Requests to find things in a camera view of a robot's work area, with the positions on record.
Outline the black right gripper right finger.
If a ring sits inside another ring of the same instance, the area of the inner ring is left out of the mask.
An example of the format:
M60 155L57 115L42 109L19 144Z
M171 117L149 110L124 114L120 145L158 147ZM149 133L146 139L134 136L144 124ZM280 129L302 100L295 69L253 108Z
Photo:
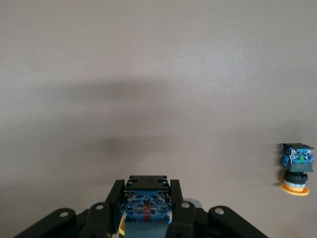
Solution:
M170 181L172 221L168 225L168 238L195 238L196 206L184 200L180 181Z

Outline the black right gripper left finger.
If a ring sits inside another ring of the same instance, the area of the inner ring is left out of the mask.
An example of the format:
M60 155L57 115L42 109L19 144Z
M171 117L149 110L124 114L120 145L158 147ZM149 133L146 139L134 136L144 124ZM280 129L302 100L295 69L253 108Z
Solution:
M125 180L116 180L106 200L91 206L81 238L112 238L119 229Z

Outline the red cap push button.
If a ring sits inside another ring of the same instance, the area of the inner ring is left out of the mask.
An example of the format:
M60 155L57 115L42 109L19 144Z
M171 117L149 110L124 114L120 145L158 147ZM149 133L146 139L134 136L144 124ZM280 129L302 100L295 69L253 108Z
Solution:
M171 223L167 176L130 176L124 188L120 238L164 238Z

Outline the yellow cap push button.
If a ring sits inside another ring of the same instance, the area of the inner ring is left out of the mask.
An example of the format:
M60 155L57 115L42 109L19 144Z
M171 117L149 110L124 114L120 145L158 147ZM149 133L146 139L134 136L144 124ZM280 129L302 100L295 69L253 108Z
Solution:
M281 189L294 196L307 196L310 193L306 183L308 173L313 172L315 149L303 143L282 143L280 161L284 169Z

